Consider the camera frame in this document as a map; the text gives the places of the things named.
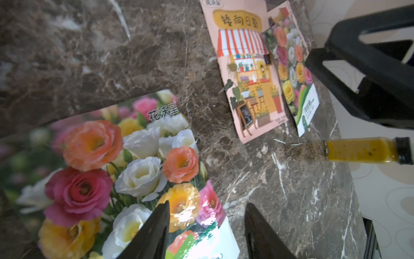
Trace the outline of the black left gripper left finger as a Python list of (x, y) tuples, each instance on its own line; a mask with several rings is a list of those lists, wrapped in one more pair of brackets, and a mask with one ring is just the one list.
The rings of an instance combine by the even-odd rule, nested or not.
[(117, 259), (164, 259), (169, 232), (169, 201), (158, 205)]

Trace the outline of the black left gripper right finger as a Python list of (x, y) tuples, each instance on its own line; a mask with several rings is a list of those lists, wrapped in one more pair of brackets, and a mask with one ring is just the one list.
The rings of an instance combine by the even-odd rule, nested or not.
[(246, 205), (244, 224), (249, 259), (296, 259), (252, 203)]

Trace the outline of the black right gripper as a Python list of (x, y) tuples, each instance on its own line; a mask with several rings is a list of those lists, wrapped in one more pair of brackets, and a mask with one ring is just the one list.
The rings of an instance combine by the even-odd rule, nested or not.
[[(354, 117), (385, 127), (414, 128), (414, 60), (402, 60), (412, 40), (366, 44), (359, 36), (413, 27), (407, 5), (338, 22), (323, 48), (312, 49), (306, 67)], [(344, 60), (365, 75), (356, 93), (323, 63)]]

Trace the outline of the flower seed packet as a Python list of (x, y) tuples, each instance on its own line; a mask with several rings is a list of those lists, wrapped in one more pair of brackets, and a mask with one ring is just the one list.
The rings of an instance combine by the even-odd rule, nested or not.
[(298, 136), (303, 136), (320, 104), (313, 75), (305, 67), (309, 49), (289, 1), (267, 14), (270, 27), (262, 33), (262, 39), (276, 63), (284, 98)]
[(13, 137), (5, 192), (47, 259), (118, 259), (169, 204), (167, 259), (240, 250), (197, 140), (170, 90)]

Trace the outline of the orange striped seed packet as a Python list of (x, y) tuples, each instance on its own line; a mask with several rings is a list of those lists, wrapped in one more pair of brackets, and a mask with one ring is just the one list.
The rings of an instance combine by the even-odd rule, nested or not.
[(224, 92), (242, 143), (286, 121), (281, 86), (262, 39), (265, 1), (201, 0)]

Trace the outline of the yellow bottle black cap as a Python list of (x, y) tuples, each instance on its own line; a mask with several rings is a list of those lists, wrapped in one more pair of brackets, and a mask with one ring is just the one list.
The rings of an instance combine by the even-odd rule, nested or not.
[(413, 165), (410, 138), (359, 138), (325, 142), (327, 160), (346, 163)]

